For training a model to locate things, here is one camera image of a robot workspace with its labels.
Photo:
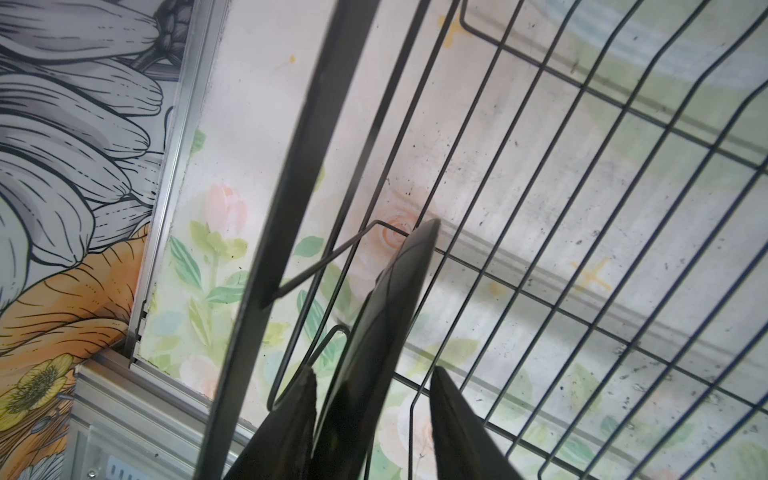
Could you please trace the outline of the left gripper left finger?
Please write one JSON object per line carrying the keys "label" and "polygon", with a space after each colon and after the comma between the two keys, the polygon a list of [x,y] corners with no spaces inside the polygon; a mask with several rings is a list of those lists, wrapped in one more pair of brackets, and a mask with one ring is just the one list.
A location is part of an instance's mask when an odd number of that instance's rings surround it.
{"label": "left gripper left finger", "polygon": [[314,371],[302,368],[225,477],[307,479],[316,418],[316,389]]}

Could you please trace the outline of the black wire dish rack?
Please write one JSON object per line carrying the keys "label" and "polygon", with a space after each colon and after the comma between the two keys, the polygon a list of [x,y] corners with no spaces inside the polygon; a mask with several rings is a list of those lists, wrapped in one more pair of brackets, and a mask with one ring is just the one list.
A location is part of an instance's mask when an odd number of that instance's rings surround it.
{"label": "black wire dish rack", "polygon": [[211,149],[258,262],[259,327],[350,323],[441,231],[400,368],[447,366],[511,458],[559,477],[767,475],[767,5],[383,1],[342,111],[283,174],[333,5],[237,1]]}

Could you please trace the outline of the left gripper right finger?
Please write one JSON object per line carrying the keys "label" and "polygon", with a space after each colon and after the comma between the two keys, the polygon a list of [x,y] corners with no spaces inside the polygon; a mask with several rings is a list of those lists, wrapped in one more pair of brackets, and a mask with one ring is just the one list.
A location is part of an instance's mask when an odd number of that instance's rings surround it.
{"label": "left gripper right finger", "polygon": [[429,397],[439,479],[522,479],[441,366],[432,374]]}

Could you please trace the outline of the black plate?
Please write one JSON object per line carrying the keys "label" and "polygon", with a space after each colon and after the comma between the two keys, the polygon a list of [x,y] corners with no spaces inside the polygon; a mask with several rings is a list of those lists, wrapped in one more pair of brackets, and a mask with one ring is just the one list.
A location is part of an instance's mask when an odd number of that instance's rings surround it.
{"label": "black plate", "polygon": [[383,269],[345,347],[323,407],[311,479],[356,479],[375,437],[441,221],[415,229]]}

